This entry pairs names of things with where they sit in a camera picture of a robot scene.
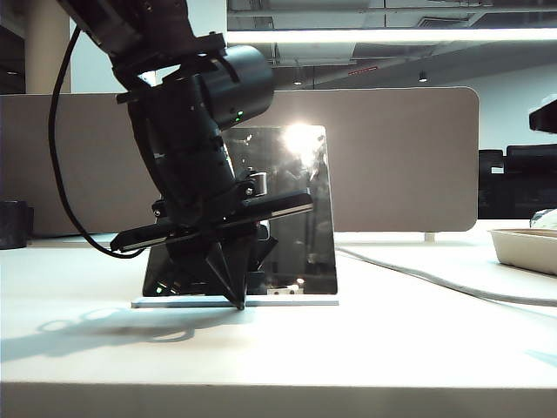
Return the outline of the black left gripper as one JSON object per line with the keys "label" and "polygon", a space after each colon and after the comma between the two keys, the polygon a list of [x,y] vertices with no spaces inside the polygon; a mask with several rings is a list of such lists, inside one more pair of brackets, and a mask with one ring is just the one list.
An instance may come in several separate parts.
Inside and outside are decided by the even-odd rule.
{"label": "black left gripper", "polygon": [[[261,220],[276,219],[313,209],[308,189],[285,192],[276,196],[266,193],[266,185],[255,180],[236,184],[229,201],[233,208],[226,212],[211,202],[202,216],[186,224],[172,219],[167,213],[154,224],[141,226],[117,234],[110,243],[113,251],[127,253],[160,244],[170,244],[203,234],[221,233],[228,228]],[[249,272],[255,237],[239,237],[211,244],[201,244],[193,249],[186,244],[167,246],[171,259],[184,267],[196,279],[217,282],[221,294],[238,310],[245,309],[247,292],[246,275]]]}

